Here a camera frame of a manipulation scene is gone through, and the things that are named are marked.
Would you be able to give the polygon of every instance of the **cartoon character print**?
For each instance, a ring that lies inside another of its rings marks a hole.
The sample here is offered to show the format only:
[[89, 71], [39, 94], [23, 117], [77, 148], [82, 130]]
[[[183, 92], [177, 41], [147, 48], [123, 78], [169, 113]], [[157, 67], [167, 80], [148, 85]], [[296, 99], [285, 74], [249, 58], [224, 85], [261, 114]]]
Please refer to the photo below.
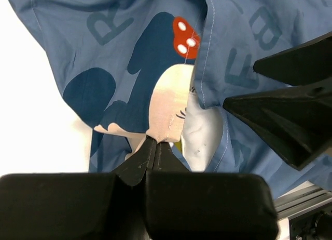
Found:
[[[165, 74], [174, 78], [184, 68], [193, 68], [199, 45], [200, 36], [185, 19], [158, 13], [137, 41], [127, 66], [129, 74], [138, 73], [127, 103], [114, 101], [106, 108], [116, 85], [112, 75], [100, 68], [76, 76], [67, 85], [63, 98], [96, 131], [126, 137], [127, 132], [145, 134], [150, 128], [150, 102], [158, 81]], [[178, 112], [177, 118], [184, 118], [184, 110]]]

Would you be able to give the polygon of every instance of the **white dot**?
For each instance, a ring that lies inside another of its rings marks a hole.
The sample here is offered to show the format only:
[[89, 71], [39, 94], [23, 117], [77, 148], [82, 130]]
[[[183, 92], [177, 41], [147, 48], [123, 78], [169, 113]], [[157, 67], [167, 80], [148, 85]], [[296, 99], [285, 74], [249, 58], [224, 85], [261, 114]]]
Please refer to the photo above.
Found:
[[188, 39], [187, 39], [187, 45], [189, 45], [189, 47], [193, 47], [193, 46], [196, 45], [196, 42], [195, 42], [194, 39], [192, 39], [192, 38], [188, 38]]
[[184, 46], [183, 44], [179, 44], [179, 45], [177, 46], [177, 49], [178, 49], [178, 51], [180, 51], [182, 54], [187, 53], [187, 48], [186, 48], [186, 46]]
[[186, 25], [184, 24], [184, 22], [179, 22], [177, 24], [177, 26], [179, 27], [180, 30], [185, 31], [187, 29]]

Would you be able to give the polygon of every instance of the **blue cloth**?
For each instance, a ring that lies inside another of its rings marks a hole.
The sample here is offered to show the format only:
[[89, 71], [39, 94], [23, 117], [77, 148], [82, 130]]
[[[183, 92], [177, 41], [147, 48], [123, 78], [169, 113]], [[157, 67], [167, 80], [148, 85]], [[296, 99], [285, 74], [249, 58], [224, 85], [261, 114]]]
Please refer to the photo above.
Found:
[[[173, 48], [172, 21], [185, 18], [202, 37], [195, 76], [200, 104], [220, 107], [224, 119], [206, 171], [261, 175], [274, 197], [306, 180], [332, 190], [330, 156], [296, 171], [221, 108], [229, 96], [286, 87], [254, 73], [254, 62], [332, 31], [332, 0], [9, 1], [80, 118], [91, 127], [116, 122], [135, 132], [148, 127], [149, 98], [163, 71], [193, 64]], [[130, 151], [125, 138], [94, 132], [90, 171], [111, 171]]]

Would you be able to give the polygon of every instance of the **garment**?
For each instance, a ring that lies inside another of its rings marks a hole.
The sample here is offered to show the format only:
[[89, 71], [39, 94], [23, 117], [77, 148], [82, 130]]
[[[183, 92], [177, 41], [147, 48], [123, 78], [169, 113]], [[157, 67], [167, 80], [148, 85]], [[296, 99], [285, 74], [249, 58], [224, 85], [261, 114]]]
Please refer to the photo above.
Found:
[[[254, 73], [254, 62], [332, 31], [332, 0], [9, 1], [46, 51], [64, 101], [92, 128], [117, 122], [144, 132], [158, 77], [175, 64], [195, 65], [197, 102], [223, 124], [206, 171], [261, 175], [274, 197], [306, 180], [332, 190], [331, 156], [296, 171], [222, 109], [226, 97], [286, 87]], [[196, 60], [174, 46], [177, 18], [200, 37]], [[111, 171], [131, 152], [125, 137], [94, 131], [90, 171]]]

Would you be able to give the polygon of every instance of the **white stitching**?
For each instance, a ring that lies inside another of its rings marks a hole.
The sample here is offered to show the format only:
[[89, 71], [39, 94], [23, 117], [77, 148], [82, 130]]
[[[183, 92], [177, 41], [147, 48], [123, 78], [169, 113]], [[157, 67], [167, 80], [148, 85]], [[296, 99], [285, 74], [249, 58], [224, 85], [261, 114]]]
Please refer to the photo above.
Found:
[[219, 160], [218, 164], [216, 165], [216, 167], [214, 168], [213, 172], [215, 172], [216, 169], [218, 168], [218, 166], [220, 165], [221, 161], [223, 160], [223, 158], [225, 156], [225, 153], [226, 153], [226, 150], [227, 150], [227, 147], [228, 147], [228, 123], [226, 123], [226, 120], [224, 119], [224, 118], [227, 119], [227, 115], [222, 112], [222, 116], [223, 116], [223, 121], [226, 124], [226, 134], [227, 134], [226, 147], [225, 147], [224, 153], [222, 154], [222, 157], [220, 158], [220, 160]]
[[215, 10], [214, 10], [213, 1], [210, 0], [210, 2], [212, 4], [212, 9], [213, 9], [213, 20], [212, 20], [212, 26], [211, 26], [209, 44], [207, 46], [207, 53], [206, 53], [206, 59], [205, 59], [205, 64], [204, 64], [204, 69], [203, 69], [203, 74], [202, 74], [202, 79], [201, 79], [201, 92], [202, 92], [202, 95], [203, 95], [203, 105], [204, 105], [204, 108], [206, 108], [206, 105], [205, 105], [205, 95], [204, 95], [204, 92], [203, 92], [203, 78], [204, 78], [205, 68], [206, 68], [206, 62], [208, 60], [208, 55], [209, 55], [209, 50], [210, 50], [210, 43], [211, 43], [212, 30], [213, 30], [213, 25], [214, 25], [214, 16], [215, 16]]
[[30, 3], [31, 3], [32, 12], [33, 12], [33, 14], [35, 15], [35, 18], [36, 18], [36, 21], [37, 21], [38, 27], [39, 27], [40, 31], [42, 31], [42, 28], [40, 27], [40, 24], [39, 24], [39, 21], [38, 21], [37, 15], [36, 15], [35, 10], [34, 10], [34, 8], [33, 8], [33, 1], [30, 0]]

